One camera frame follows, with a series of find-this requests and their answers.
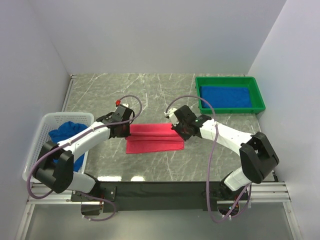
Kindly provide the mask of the pink towel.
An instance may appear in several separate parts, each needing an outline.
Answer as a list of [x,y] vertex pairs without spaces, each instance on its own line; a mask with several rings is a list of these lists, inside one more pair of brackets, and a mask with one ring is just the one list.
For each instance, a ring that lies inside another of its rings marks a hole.
[[126,154],[180,151],[184,140],[172,130],[170,123],[131,124],[126,139]]

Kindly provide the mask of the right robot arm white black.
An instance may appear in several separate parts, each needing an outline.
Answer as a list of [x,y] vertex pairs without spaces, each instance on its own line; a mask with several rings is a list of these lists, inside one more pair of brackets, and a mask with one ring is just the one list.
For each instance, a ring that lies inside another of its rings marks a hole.
[[241,167],[220,181],[217,194],[226,200],[237,195],[248,184],[260,184],[279,164],[280,160],[267,136],[242,132],[215,121],[208,115],[196,116],[184,105],[164,113],[174,130],[184,141],[190,137],[216,141],[240,157]]

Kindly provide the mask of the large blue towel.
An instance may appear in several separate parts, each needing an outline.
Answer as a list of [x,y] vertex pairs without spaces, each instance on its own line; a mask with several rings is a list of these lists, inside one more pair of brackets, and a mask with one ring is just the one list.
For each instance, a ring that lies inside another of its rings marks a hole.
[[200,97],[214,109],[218,108],[251,108],[252,102],[247,87],[201,86]]

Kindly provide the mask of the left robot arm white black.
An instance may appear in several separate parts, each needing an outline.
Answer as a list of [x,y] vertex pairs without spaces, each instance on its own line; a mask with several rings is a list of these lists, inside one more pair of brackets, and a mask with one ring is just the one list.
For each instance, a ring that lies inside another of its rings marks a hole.
[[99,117],[80,133],[53,143],[46,142],[40,151],[33,178],[59,194],[65,190],[82,192],[89,201],[100,197],[98,181],[75,170],[76,161],[96,145],[111,138],[126,138],[130,135],[131,117],[135,112],[127,105],[118,105],[115,111]]

